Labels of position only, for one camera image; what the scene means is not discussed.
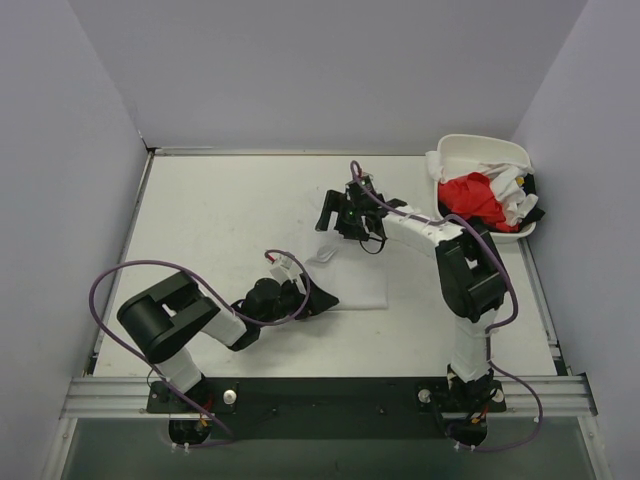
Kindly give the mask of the white plastic laundry basket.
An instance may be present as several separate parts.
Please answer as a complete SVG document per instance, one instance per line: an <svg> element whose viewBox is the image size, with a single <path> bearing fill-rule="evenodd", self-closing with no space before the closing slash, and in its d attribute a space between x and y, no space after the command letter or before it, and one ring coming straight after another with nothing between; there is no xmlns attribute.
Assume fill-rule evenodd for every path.
<svg viewBox="0 0 640 480"><path fill-rule="evenodd" d="M449 134L442 137L434 150L444 157L445 168L448 173L462 174L466 168L473 167L479 163L498 164L513 163L521 168L530 168L533 178L526 184L535 188L535 170L526 150L521 146L501 139L469 135L469 134ZM429 181L433 184L433 197L435 205L435 217L440 219L444 213L438 204L436 194L436 182L428 174ZM497 244L514 243L530 235L536 227L536 222L522 228L515 234L505 234L495 232L492 234L494 242Z"/></svg>

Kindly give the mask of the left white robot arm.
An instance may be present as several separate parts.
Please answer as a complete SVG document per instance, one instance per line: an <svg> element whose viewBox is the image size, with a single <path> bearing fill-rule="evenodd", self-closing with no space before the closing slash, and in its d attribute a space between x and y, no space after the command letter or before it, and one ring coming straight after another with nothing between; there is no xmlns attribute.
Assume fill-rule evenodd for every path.
<svg viewBox="0 0 640 480"><path fill-rule="evenodd" d="M170 400L189 412L205 398L204 376L186 349L196 334L241 351L259 339L266 325L287 316L314 317L338 304L336 296L307 274L274 268L226 309L205 296L190 276L178 272L126 301L117 319L145 359L171 384Z"/></svg>

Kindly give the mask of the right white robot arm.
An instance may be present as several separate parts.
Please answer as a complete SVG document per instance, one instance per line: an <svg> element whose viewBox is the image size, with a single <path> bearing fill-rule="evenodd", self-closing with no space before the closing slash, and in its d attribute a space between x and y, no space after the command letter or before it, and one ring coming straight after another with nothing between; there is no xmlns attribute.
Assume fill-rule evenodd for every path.
<svg viewBox="0 0 640 480"><path fill-rule="evenodd" d="M333 229L361 244L395 241L433 259L442 298L455 317L449 388L471 396L489 387L489 328L508 282L488 231L461 220L432 220L400 199L385 200L368 175L352 179L343 192L326 192L315 229Z"/></svg>

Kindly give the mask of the white t shirt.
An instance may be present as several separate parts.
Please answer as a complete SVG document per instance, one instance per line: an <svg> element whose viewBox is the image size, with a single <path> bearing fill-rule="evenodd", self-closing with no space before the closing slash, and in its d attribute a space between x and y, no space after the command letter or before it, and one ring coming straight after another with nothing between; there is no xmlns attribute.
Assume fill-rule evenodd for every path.
<svg viewBox="0 0 640 480"><path fill-rule="evenodd" d="M339 299L335 310L385 310L388 283L381 255L366 253L358 242L335 232L308 233L304 240L304 265L322 290Z"/></svg>

